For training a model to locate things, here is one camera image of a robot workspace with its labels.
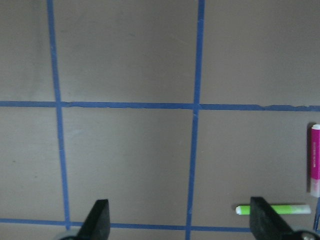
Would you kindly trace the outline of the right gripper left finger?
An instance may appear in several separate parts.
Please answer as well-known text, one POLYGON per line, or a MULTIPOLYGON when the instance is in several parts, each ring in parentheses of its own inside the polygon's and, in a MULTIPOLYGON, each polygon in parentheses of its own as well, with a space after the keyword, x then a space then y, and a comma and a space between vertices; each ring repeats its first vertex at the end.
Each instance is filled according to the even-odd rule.
POLYGON ((111 231, 108 199, 97 200, 75 236, 76 240, 107 240, 111 231))

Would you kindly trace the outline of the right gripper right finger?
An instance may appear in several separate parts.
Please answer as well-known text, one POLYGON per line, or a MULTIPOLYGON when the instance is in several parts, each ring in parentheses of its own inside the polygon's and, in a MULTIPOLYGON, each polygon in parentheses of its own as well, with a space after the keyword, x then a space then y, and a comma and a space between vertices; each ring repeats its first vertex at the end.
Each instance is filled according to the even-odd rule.
POLYGON ((263 197, 250 198, 249 228, 256 240, 295 240, 295 232, 263 197))

